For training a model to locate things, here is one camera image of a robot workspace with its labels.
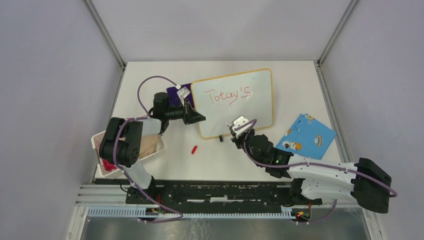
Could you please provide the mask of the red marker cap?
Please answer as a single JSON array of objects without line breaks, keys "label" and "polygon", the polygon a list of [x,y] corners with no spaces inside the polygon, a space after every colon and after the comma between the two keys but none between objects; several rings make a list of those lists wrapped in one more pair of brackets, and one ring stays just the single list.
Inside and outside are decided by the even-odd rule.
[{"label": "red marker cap", "polygon": [[194,155],[194,154],[195,154],[195,152],[196,152],[197,148],[198,148],[198,146],[197,146],[197,145],[195,145],[195,146],[192,148],[192,150],[191,150],[191,154],[192,154],[192,155]]}]

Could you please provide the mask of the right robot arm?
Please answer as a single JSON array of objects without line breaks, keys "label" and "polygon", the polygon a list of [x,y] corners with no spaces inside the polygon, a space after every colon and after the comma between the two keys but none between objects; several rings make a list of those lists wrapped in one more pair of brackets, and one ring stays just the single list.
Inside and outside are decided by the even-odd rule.
[{"label": "right robot arm", "polygon": [[289,199],[295,204],[324,199],[356,202],[380,214],[389,211],[391,198],[398,193],[391,187],[392,177],[374,161],[325,162],[277,149],[266,135],[254,130],[230,130],[231,140],[258,167],[275,178],[292,180]]}]

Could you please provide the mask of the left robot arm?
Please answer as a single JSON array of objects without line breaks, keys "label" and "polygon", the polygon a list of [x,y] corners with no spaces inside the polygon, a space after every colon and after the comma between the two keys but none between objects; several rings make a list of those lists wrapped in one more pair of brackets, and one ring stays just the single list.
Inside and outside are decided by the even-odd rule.
[{"label": "left robot arm", "polygon": [[206,120],[188,99],[171,106],[166,92],[154,95],[153,107],[148,113],[149,116],[134,119],[111,118],[98,149],[99,157],[123,172],[145,204],[156,200],[157,190],[154,177],[140,161],[142,138],[163,134],[171,120],[182,120],[185,125]]}]

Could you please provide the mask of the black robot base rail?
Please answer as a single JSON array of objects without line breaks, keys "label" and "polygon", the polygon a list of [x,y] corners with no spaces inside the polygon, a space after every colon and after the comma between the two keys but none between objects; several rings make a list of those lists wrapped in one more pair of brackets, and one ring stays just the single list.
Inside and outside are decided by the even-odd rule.
[{"label": "black robot base rail", "polygon": [[268,214],[323,203],[295,196],[290,188],[289,181],[156,180],[148,195],[183,214]]}]

